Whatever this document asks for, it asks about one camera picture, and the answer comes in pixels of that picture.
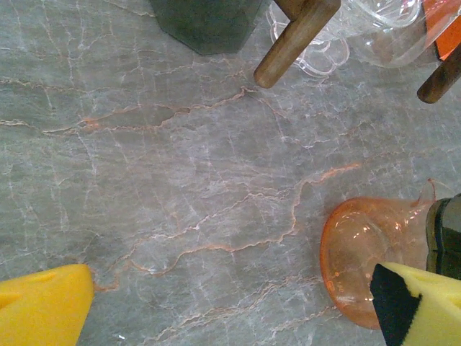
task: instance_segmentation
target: chair leg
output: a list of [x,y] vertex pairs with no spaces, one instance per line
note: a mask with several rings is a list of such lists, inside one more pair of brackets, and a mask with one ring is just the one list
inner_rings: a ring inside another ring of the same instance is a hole
[[299,6],[300,2],[277,1],[283,11],[289,11],[289,18],[295,20],[283,30],[254,72],[255,82],[263,88],[274,86],[341,6],[341,0],[306,0],[296,16],[297,7],[287,5]]
[[435,103],[461,77],[461,43],[432,73],[418,90],[418,98],[425,103]]

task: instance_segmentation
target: dark green vase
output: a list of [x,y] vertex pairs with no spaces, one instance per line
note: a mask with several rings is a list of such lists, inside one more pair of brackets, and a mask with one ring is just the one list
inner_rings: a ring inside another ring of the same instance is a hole
[[268,0],[151,0],[160,27],[199,54],[238,52]]
[[427,214],[427,270],[461,280],[461,195],[436,201]]

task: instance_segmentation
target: marble floor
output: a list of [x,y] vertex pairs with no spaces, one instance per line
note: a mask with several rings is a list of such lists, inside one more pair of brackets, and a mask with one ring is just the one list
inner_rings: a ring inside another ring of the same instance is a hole
[[83,262],[79,345],[384,345],[334,307],[322,226],[358,195],[461,187],[461,84],[349,61],[323,83],[199,56],[149,0],[0,2],[0,280]]

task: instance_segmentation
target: yellow sponge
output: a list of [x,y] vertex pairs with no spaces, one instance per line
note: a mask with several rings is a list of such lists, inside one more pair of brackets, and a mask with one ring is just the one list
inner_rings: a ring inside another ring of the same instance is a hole
[[74,346],[93,294],[86,265],[1,282],[0,346]]
[[370,288],[388,346],[461,345],[461,280],[388,262]]

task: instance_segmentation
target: glass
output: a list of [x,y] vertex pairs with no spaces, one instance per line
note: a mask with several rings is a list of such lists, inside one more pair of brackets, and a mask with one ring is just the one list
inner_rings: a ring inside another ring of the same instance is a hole
[[453,196],[430,179],[418,200],[358,197],[329,216],[321,239],[326,289],[338,309],[359,326],[379,329],[370,281],[378,262],[426,269],[426,216],[434,202]]
[[[420,0],[345,0],[341,8],[297,58],[295,64],[314,77],[326,77],[349,58],[347,37],[364,35],[384,27],[405,27],[418,16]],[[267,12],[272,42],[290,23],[272,3]]]
[[461,194],[435,202],[426,220],[427,270],[461,280]]
[[417,59],[460,15],[461,0],[424,0],[407,27],[388,27],[348,40],[361,61],[396,68]]
[[236,53],[268,0],[151,0],[162,30],[199,54]]

